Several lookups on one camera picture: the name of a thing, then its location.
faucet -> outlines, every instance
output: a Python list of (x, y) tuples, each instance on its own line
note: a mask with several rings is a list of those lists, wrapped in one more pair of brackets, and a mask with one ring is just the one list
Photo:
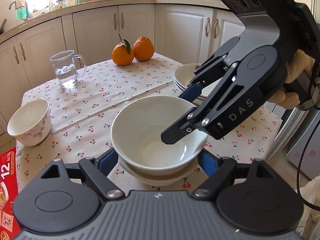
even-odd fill
[(16, 3), (16, 1), (13, 1), (12, 3), (10, 3), (10, 5), (9, 5), (9, 10), (11, 10), (11, 6), (12, 6), (14, 3)]
[[(16, 1), (13, 1), (12, 3), (10, 3), (10, 5), (9, 5), (9, 10), (11, 10), (11, 6), (12, 6), (14, 3), (16, 3)], [(25, 19), (21, 18), (21, 20), (24, 20), (24, 21), (26, 22), (26, 21), (28, 21), (28, 20), (31, 19), (31, 18), (30, 18), (30, 15), (29, 15), (29, 10), (28, 10), (28, 3), (27, 3), (27, 1), (26, 1), (26, 3), (25, 3), (25, 7), (26, 7), (26, 10), (27, 10), (27, 16), (26, 16)]]

glass mug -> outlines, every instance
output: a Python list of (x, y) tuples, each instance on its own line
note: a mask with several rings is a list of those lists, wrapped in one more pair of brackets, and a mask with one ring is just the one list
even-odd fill
[[(52, 67), (57, 76), (60, 86), (63, 88), (73, 86), (77, 82), (78, 77), (83, 77), (87, 70), (87, 64), (81, 55), (74, 55), (74, 50), (66, 50), (53, 55), (50, 58)], [(77, 73), (75, 60), (80, 58), (84, 65), (82, 74)]]

dining table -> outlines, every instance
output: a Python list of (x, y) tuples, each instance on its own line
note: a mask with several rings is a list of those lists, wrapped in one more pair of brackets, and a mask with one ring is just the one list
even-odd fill
[[(98, 157), (112, 148), (110, 130), (122, 108), (143, 97), (179, 96), (181, 91), (174, 85), (173, 75), (181, 65), (157, 53), (148, 61), (134, 59), (127, 66), (107, 60), (88, 66), (85, 75), (72, 87), (63, 88), (53, 79), (27, 91), (21, 105), (37, 98), (48, 100), (52, 127), (48, 136), (36, 146), (24, 146), (17, 141), (18, 190), (21, 191), (53, 159), (76, 163), (85, 157)], [(204, 147), (216, 157), (229, 156), (240, 163), (265, 159), (281, 121), (260, 107), (221, 139), (208, 136)], [(108, 178), (128, 194), (133, 189), (191, 192), (207, 179), (207, 175), (198, 166), (174, 184), (150, 186), (128, 174), (118, 163)]]

red package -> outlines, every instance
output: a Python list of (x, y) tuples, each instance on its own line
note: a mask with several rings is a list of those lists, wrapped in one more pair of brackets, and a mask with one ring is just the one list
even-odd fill
[(18, 195), (16, 175), (16, 148), (0, 155), (0, 240), (10, 240), (20, 232), (12, 212), (12, 203)]

hand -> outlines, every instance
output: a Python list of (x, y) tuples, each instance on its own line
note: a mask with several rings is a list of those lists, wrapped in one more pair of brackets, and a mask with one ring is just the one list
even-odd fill
[[(305, 71), (310, 77), (312, 73), (312, 67), (315, 60), (305, 54), (302, 50), (298, 49), (293, 57), (285, 64), (287, 68), (286, 84), (293, 82), (301, 73)], [(299, 96), (295, 92), (285, 93), (282, 90), (278, 90), (268, 100), (270, 103), (276, 103), (285, 109), (292, 109), (300, 104)]]

